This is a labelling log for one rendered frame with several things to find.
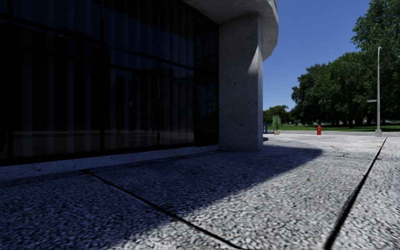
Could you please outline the pale concrete building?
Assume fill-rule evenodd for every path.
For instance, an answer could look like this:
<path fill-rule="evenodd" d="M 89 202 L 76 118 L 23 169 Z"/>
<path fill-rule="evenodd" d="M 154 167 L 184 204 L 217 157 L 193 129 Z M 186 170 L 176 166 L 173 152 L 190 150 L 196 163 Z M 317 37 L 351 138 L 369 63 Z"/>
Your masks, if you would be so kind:
<path fill-rule="evenodd" d="M 262 146 L 276 0 L 0 0 L 0 167 Z"/>

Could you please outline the potted green plant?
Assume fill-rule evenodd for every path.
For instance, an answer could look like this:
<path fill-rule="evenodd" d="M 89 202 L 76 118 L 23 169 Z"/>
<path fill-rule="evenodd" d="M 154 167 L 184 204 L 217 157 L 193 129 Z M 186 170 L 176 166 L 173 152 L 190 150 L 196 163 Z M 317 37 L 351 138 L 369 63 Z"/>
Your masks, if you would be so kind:
<path fill-rule="evenodd" d="M 272 129 L 274 135 L 280 134 L 281 127 L 282 127 L 281 117 L 279 115 L 274 115 L 272 117 Z"/>

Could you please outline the trees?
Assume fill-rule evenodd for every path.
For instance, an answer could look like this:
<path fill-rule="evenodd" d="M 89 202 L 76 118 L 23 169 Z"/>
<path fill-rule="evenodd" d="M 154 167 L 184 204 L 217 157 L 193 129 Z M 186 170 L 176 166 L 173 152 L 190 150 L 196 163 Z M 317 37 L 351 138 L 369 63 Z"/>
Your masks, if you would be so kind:
<path fill-rule="evenodd" d="M 279 37 L 264 63 L 264 121 L 354 126 L 400 119 L 400 0 L 278 0 Z"/>

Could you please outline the grey street lamp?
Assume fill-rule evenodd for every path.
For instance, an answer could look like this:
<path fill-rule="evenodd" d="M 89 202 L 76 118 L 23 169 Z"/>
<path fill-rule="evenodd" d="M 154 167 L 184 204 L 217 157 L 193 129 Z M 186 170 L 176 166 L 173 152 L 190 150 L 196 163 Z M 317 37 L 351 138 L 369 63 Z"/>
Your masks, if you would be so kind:
<path fill-rule="evenodd" d="M 381 112 L 380 112 L 380 50 L 382 49 L 381 46 L 378 46 L 378 59 L 377 59 L 377 128 L 374 132 L 375 137 L 381 137 L 382 136 L 382 130 L 381 130 Z"/>

